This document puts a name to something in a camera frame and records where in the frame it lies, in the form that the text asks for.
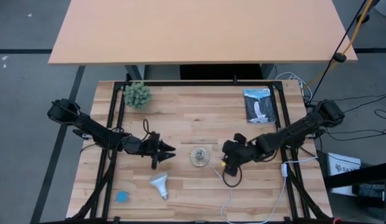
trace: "green plant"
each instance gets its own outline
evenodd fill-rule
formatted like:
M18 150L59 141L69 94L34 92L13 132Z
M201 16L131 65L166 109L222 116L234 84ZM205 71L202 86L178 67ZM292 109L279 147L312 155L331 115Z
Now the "green plant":
M134 109L142 109L149 103L151 97L149 87L145 86L143 82L132 83L132 85L125 87L125 104Z

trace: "white cable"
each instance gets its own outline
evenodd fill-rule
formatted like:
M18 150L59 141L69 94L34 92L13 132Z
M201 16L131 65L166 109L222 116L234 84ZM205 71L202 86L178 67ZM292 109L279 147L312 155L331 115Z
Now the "white cable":
M288 77L288 80L297 80L298 83L299 83L299 87L302 89L302 87L304 87L306 85L306 82L304 82L304 80L302 80L302 78L300 78L299 76L297 76L296 74L292 73L292 72L283 72L279 75L277 75L275 77L275 80L279 79L279 77L283 76L283 75L289 75ZM309 91L309 101L312 100L312 90L310 89L310 87L308 87L308 91Z
M286 161L286 162L284 162L283 164L286 164L286 163L297 163L297 162L307 162L307 161L310 161L310 160L312 160L312 159L317 159L317 158L318 158L318 157L315 156L315 157L311 157L311 158L309 158L309 159L304 159L304 160L301 160L301 161ZM218 171L215 169L215 167L212 165L212 163L209 162L209 164L210 164L211 168L215 171L215 173L218 175L218 177L219 177L222 181L224 181L223 178L222 178L222 176L218 173ZM275 207L273 208L272 212L270 213L270 216L268 217L268 219L267 219L266 221L264 221L264 222L259 222L259 223L246 223L246 224L265 224L265 223L267 223L268 221L270 221L270 219L272 218L272 216L273 216L273 214L274 214L274 212L275 212L275 210L276 210L276 208L277 208L277 206L278 206L278 204L279 204L279 202L280 202L280 200L281 200L281 197L283 196L283 192L285 191L285 188L286 188L286 177L285 177L285 180L284 180L284 182L283 182L283 188L281 189L281 192L280 192L279 198L278 198L278 200L277 200L277 202L276 202L276 205L275 205ZM238 223L232 223L232 222L228 221L228 220L224 217L224 208L226 208L230 203L232 203L232 200L233 200L233 197L232 197L232 189L231 189L230 187L228 187L228 190L229 190L229 201L228 201L224 206L222 206L222 208L220 208L220 216L221 216L221 218L222 218L225 222L227 222L227 223L229 223L229 224L238 224Z

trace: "led bulb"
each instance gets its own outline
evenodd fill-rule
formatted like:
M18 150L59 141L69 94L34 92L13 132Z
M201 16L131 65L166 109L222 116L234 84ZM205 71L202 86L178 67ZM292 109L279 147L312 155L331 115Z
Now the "led bulb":
M158 192L162 196L162 199L164 200L168 198L168 192L166 187L167 178L168 173L163 172L151 177L149 181L152 186L155 186L157 188Z

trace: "gray floor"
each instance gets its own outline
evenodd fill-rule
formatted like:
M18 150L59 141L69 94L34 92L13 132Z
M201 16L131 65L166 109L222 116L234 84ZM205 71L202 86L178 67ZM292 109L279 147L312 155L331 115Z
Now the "gray floor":
M0 49L50 49L60 29L69 1L0 0ZM347 27L360 5L334 1ZM386 18L370 13L355 47L386 47ZM47 119L50 102L68 98L77 67L50 66L48 55L0 55L0 223L29 222L53 149L59 125ZM279 73L294 72L310 80L325 64L278 65ZM89 66L77 96L83 111L90 111L99 80L122 80L119 66ZM177 66L152 66L148 79L178 79ZM386 93L386 54L359 55L357 63L337 66L325 78L316 99ZM364 100L343 101L348 109ZM385 129L386 121L373 114L386 111L386 99L347 114L336 131ZM65 217L82 140L68 132L41 221ZM386 162L386 137L339 142L323 137L324 150L361 158L369 164ZM335 216L369 222L351 198L330 194Z

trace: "wooden tabletop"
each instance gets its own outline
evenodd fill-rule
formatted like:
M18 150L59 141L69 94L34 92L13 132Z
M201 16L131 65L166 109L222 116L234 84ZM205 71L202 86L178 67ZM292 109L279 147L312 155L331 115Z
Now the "wooden tabletop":
M331 0L71 0L49 63L325 62L344 33Z
M110 107L113 82L99 82L91 111L91 117L106 124ZM305 115L301 92L296 81L283 81L291 122ZM222 145L242 133L248 139L263 133L275 132L274 124L247 124L243 89L247 86L151 86L153 100L143 110L126 107L123 128L142 138L143 119L149 121L151 131L160 133L164 142L176 148L176 157L158 164L151 170L148 157L127 155L119 152L115 179L111 192L109 219L135 221L221 221L219 210L227 203L227 186L210 166L195 167L189 160L191 150L203 147L210 152L210 161L218 172L222 171ZM85 141L84 146L92 144ZM312 141L303 146L315 154ZM78 212L95 188L95 179L101 150L93 146L85 149L80 157L67 216ZM305 152L300 159L309 158ZM280 172L281 157L264 162L250 162L242 166L242 183L232 190L233 202L224 210L231 221L264 221L268 218L283 186ZM301 164L306 190L325 214L331 215L329 200L319 163L312 160ZM168 200L150 186L149 178L160 172L168 172ZM115 201L118 191L130 194L126 203ZM104 191L101 194L98 214L103 208ZM296 193L299 214L303 216ZM290 216L287 191L276 209L272 220L282 221Z

